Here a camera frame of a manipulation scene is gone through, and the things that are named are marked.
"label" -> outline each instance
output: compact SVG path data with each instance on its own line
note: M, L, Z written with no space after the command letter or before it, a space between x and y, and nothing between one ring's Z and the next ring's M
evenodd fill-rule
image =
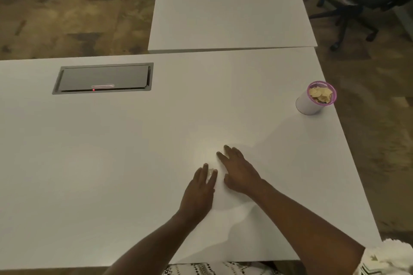
M106 85L93 85L92 89L108 89L108 88L115 88L114 84L106 84Z

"finger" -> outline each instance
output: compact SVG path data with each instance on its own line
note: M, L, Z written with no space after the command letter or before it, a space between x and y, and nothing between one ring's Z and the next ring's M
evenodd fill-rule
M199 169L197 169L197 171L194 174L194 181L198 182L199 180L199 175L201 174L202 168L200 167Z
M229 161L229 159L220 152L217 152L216 155L217 155L218 159L220 159L222 164L225 165L225 167L226 167L226 164Z
M242 154L242 152L238 150L237 148L233 147L233 152L235 152L235 155L237 157L244 158L244 155Z
M205 163L201 169L201 173L199 174L199 183L204 185L207 182L208 177L208 163Z
M209 189L214 189L217 177L218 177L218 170L213 170L211 178L209 179L208 184L207 184Z
M224 183L225 183L225 185L227 185L228 188L230 188L230 186L231 186L230 182L231 182L230 176L228 174L225 174Z
M225 145L225 146L224 146L224 150L225 150L225 153L227 154L228 158L231 159L231 158L235 158L235 157L236 157L235 152L231 149L230 146Z

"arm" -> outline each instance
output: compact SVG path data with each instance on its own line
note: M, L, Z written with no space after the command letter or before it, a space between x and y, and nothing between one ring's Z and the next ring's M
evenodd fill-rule
M178 212L119 258L104 275L160 275L185 238L208 214L217 170L208 183L208 164L199 168L185 190Z
M352 275L364 247L342 231L261 179L237 148L224 147L228 157L217 153L228 174L228 188L253 199L270 217L310 275Z

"hand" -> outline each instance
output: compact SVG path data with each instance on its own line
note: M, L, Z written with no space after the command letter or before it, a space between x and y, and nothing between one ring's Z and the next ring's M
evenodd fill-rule
M251 197L262 183L260 175L251 163L245 160L240 150L227 145L224 146L224 150L228 158L220 152L216 153L228 171L228 174L225 174L224 183L229 189Z
M197 169L186 188L177 213L194 226L198 225L212 208L218 171L212 172L208 183L207 176L208 164L205 163L202 168Z

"person's right hand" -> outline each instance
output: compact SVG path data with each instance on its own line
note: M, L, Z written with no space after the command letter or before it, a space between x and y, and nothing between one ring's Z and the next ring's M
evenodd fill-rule
M229 189L251 196L262 183L260 175L251 163L245 160L240 150L227 145L224 146L224 150L228 157L220 152L216 153L228 171L228 174L225 174L224 183Z

